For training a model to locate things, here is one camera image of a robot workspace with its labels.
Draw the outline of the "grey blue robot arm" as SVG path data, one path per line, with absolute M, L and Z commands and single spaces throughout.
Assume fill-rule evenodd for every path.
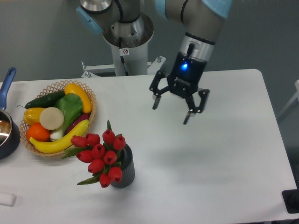
M 76 13 L 90 32 L 101 34 L 110 45 L 118 76 L 149 72 L 148 43 L 154 34 L 152 10 L 185 27 L 185 35 L 170 73 L 158 70 L 149 89 L 154 105 L 170 92 L 185 99 L 187 117 L 202 113 L 209 90 L 199 87 L 200 78 L 228 17 L 230 0 L 82 0 Z

